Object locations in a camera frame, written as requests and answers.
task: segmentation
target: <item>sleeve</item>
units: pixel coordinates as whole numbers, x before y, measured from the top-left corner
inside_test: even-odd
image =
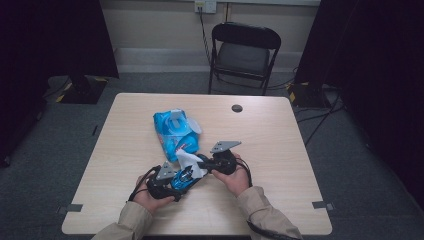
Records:
[[[152,214],[135,202],[128,201],[121,211],[119,221],[102,229],[94,240],[137,240],[141,239],[152,223]]]
[[[263,230],[302,239],[299,229],[278,209],[275,209],[264,195],[262,187],[250,187],[242,192],[237,202],[246,220]],[[253,240],[265,238],[251,231]]]

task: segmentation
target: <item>blue plastic bag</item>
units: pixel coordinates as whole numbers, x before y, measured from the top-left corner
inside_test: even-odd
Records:
[[[183,149],[187,153],[199,150],[199,125],[193,119],[188,119],[181,109],[158,112],[153,115],[155,130],[162,149],[170,162],[177,161],[175,153]]]

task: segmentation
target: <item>wall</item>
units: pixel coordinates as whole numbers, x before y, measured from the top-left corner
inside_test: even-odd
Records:
[[[172,54],[175,50],[186,50],[204,55],[202,25],[199,15],[194,13],[193,2],[110,0],[101,4],[114,48],[137,48],[150,53],[166,49]],[[316,11],[317,6],[217,3],[217,13],[203,14],[203,22],[209,46],[213,26],[226,18],[269,27],[282,38],[280,55],[294,58],[294,62],[284,65],[294,66],[305,47]],[[277,60],[276,67],[283,67],[279,63]]]

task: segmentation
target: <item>table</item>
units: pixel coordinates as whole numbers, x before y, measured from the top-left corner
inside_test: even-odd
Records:
[[[242,112],[232,111],[234,104]],[[165,155],[154,124],[155,112],[183,109],[202,127],[200,150],[211,156],[217,141],[241,141],[233,152],[249,164],[253,184],[262,186],[274,207],[302,234],[326,235],[332,226],[322,201],[290,103],[282,97],[185,94],[118,94],[68,212],[65,234],[96,234],[116,222],[136,179],[161,165]],[[212,175],[205,176],[178,203],[155,214],[148,235],[248,235],[235,198]]]

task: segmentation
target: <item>person's right hand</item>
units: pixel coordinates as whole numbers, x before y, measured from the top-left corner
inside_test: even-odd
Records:
[[[240,155],[237,153],[233,153],[233,155],[237,159],[237,162],[242,162],[240,160]],[[237,165],[236,170],[231,175],[225,175],[216,170],[212,170],[212,174],[221,180],[235,197],[238,197],[242,192],[244,192],[244,190],[249,188],[247,172],[240,165]]]

